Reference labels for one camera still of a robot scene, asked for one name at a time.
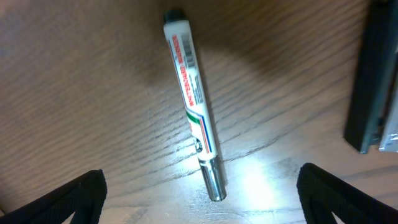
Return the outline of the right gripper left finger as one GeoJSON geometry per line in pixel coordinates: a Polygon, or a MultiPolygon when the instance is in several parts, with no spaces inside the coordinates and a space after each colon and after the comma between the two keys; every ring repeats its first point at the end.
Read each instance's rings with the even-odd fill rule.
{"type": "Polygon", "coordinates": [[[91,170],[50,193],[1,217],[1,223],[97,224],[107,195],[102,170],[91,170]]]}

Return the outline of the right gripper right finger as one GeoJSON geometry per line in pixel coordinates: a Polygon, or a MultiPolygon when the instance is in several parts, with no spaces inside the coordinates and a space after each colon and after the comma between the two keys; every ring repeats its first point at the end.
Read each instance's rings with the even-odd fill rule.
{"type": "Polygon", "coordinates": [[[297,190],[307,223],[397,223],[397,210],[312,163],[300,168],[297,190]]]}

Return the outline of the red black stapler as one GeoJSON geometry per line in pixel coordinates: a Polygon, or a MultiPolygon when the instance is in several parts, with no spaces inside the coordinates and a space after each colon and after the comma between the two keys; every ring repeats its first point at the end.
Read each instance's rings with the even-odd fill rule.
{"type": "Polygon", "coordinates": [[[366,154],[377,138],[397,56],[397,0],[370,1],[344,139],[366,154]]]}

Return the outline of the black whiteboard marker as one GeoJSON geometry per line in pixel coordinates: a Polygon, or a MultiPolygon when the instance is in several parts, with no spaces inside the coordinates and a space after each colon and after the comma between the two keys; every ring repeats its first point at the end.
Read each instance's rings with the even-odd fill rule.
{"type": "Polygon", "coordinates": [[[172,55],[206,189],[210,200],[220,202],[226,198],[226,189],[218,148],[201,81],[190,23],[181,9],[171,9],[165,13],[164,34],[172,55]]]}

